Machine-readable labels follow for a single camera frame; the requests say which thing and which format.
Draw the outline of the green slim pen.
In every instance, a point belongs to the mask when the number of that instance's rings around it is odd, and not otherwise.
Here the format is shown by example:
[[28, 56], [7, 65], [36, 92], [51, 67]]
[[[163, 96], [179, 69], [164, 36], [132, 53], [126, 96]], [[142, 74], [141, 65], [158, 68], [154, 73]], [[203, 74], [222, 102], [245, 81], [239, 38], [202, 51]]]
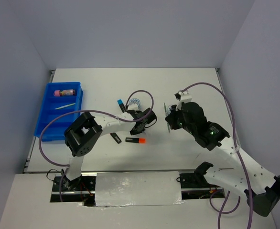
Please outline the green slim pen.
[[[165, 103], [163, 103], [163, 107], [164, 107], [165, 117], [167, 117], [168, 116], [168, 108], [167, 108]], [[169, 126], [167, 121], [166, 121], [166, 125], [167, 125], [167, 129], [168, 129], [168, 133], [170, 133], [170, 126]]]

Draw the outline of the yellow slim highlighter pen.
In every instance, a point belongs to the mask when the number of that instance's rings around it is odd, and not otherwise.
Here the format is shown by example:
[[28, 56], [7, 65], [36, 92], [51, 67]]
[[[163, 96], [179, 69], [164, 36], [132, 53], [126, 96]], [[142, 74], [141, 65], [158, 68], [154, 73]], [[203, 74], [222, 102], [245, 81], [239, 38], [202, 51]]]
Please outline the yellow slim highlighter pen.
[[59, 110], [59, 109], [64, 109], [64, 108], [71, 107], [71, 106], [74, 106], [74, 105], [75, 105], [75, 103], [71, 103], [71, 104], [62, 105], [60, 107], [56, 107], [54, 109]]

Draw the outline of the pink cap pencil tube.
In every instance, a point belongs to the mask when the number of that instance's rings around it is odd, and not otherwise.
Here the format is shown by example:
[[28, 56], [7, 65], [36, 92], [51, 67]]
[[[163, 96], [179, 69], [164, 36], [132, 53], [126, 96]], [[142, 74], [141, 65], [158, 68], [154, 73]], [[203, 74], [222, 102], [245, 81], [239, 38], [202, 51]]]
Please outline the pink cap pencil tube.
[[75, 96], [75, 89], [55, 90], [54, 97]]

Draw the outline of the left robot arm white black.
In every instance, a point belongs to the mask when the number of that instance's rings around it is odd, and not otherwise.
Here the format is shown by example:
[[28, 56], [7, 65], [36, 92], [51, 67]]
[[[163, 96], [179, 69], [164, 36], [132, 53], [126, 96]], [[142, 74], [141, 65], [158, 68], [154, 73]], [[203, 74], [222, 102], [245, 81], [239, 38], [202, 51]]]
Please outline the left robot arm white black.
[[101, 136], [120, 131], [137, 135], [156, 120], [156, 114], [149, 108], [143, 112], [128, 110], [114, 117], [93, 116], [90, 112], [82, 113], [64, 133], [65, 144], [71, 151], [71, 157], [62, 186], [69, 191], [79, 188], [82, 183], [81, 167], [84, 157], [93, 149]]

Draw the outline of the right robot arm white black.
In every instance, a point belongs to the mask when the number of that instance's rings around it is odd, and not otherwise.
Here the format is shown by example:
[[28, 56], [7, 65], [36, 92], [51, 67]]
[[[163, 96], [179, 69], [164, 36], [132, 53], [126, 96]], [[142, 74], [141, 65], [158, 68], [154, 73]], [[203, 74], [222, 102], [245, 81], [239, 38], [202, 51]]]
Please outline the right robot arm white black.
[[195, 170], [195, 182], [201, 187], [208, 184], [221, 186], [241, 197], [258, 215], [267, 217], [280, 200], [280, 175], [265, 169], [234, 140], [221, 125], [207, 120], [197, 103], [172, 105], [165, 118], [171, 130], [183, 129], [196, 143], [225, 162], [228, 171], [212, 160], [202, 162]]

